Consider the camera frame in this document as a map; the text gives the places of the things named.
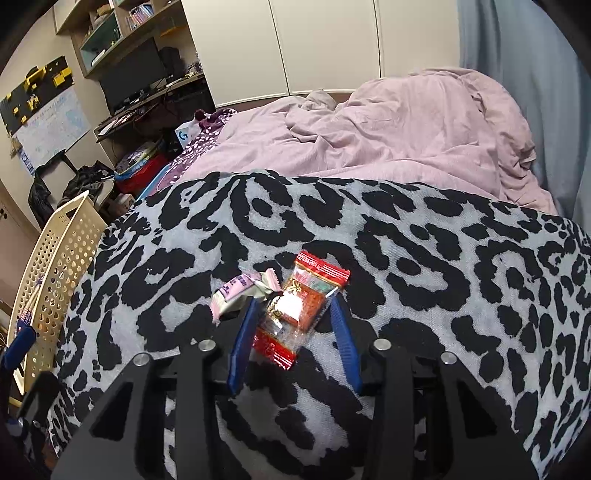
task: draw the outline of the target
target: red candy packet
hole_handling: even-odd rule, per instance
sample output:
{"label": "red candy packet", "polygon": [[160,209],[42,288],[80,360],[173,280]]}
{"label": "red candy packet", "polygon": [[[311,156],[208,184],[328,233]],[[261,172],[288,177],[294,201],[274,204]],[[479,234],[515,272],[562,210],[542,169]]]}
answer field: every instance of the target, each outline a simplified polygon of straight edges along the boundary
{"label": "red candy packet", "polygon": [[283,285],[283,294],[268,303],[259,322],[253,343],[255,350],[289,369],[330,299],[343,289],[349,276],[349,270],[301,251]]}

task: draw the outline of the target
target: leopard print blanket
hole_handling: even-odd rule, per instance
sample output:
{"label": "leopard print blanket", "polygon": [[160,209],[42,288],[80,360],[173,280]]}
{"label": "leopard print blanket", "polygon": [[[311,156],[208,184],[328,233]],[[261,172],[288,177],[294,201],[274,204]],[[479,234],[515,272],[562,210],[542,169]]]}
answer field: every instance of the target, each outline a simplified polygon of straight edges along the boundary
{"label": "leopard print blanket", "polygon": [[[351,270],[352,314],[380,336],[454,352],[504,401],[540,477],[574,442],[591,401],[591,245],[576,224],[422,184],[254,171],[174,185],[108,227],[61,331],[56,451],[136,353],[201,340],[212,292],[243,271],[283,280],[302,249]],[[330,323],[316,330],[290,371],[253,354],[242,392],[217,403],[228,478],[361,477],[372,399],[348,386]],[[166,414],[174,478],[173,398]]]}

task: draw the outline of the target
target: beige laundry basket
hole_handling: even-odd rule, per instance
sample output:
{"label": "beige laundry basket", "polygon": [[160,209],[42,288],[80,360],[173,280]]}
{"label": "beige laundry basket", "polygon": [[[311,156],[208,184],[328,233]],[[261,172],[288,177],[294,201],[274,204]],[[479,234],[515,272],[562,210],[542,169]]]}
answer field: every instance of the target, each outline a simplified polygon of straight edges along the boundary
{"label": "beige laundry basket", "polygon": [[18,287],[8,330],[16,335],[17,320],[31,297],[35,281],[44,275],[40,294],[31,309],[37,341],[14,372],[21,394],[31,388],[37,374],[53,364],[57,338],[74,290],[96,255],[106,223],[95,211],[88,192],[58,208],[43,229]]}

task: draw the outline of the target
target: speaker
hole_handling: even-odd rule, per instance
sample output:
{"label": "speaker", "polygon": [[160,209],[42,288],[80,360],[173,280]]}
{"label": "speaker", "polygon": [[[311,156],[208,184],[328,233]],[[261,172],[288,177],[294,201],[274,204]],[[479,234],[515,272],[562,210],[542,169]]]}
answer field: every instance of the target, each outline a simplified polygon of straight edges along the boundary
{"label": "speaker", "polygon": [[158,53],[166,69],[168,82],[179,79],[185,74],[185,65],[177,48],[163,47]]}

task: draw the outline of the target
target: computer monitor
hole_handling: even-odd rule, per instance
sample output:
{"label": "computer monitor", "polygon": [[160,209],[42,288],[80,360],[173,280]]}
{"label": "computer monitor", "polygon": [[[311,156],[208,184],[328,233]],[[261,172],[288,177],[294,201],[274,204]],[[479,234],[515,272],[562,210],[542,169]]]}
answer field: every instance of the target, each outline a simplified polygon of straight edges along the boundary
{"label": "computer monitor", "polygon": [[113,114],[125,99],[164,77],[166,69],[158,55],[156,42],[150,38],[110,67],[99,82]]}

